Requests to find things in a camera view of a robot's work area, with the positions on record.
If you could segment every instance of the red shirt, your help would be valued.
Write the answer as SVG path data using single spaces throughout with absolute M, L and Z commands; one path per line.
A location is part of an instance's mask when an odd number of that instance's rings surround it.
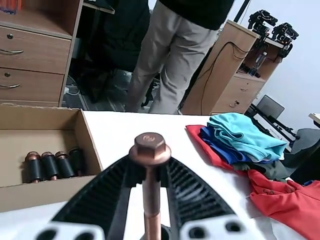
M 233 170 L 199 137 L 203 127 L 188 125 L 186 129 L 201 145 L 212 165 Z M 248 175 L 253 189 L 250 198 L 265 216 L 286 224 L 308 240 L 320 239 L 320 181 L 303 187 L 290 180 L 287 183 L 270 181 L 256 170 L 237 173 Z

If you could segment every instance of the beige pants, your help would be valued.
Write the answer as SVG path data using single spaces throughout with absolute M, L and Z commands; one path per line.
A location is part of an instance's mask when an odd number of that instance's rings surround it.
M 157 1 L 129 84 L 125 110 L 138 112 L 153 78 L 161 71 L 160 88 L 149 113 L 173 114 L 216 37 L 217 31 L 196 25 Z

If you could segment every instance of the open cardboard box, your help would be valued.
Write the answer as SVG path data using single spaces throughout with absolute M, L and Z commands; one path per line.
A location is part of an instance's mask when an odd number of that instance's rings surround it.
M 86 176 L 27 183 L 26 154 L 83 149 Z M 102 171 L 80 109 L 0 104 L 0 212 L 69 200 Z

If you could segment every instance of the black shirt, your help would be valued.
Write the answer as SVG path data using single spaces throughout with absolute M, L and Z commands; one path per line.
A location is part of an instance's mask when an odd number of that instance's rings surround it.
M 234 0 L 159 0 L 181 17 L 210 30 L 225 22 Z

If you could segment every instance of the wooden cabinet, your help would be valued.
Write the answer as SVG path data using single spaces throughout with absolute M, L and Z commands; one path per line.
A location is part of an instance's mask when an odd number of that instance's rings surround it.
M 244 113 L 263 85 L 263 81 L 232 77 L 213 106 L 212 112 Z
M 63 79 L 62 74 L 0 68 L 0 101 L 57 104 Z
M 60 106 L 83 0 L 22 0 L 0 12 L 0 103 Z
M 279 64 L 277 53 L 283 46 L 266 39 L 256 47 L 258 34 L 228 20 L 181 109 L 184 115 L 245 113 Z M 256 58 L 267 52 L 259 69 L 260 77 L 241 73 L 244 63 L 253 67 Z
M 64 74 L 71 41 L 0 26 L 0 67 Z

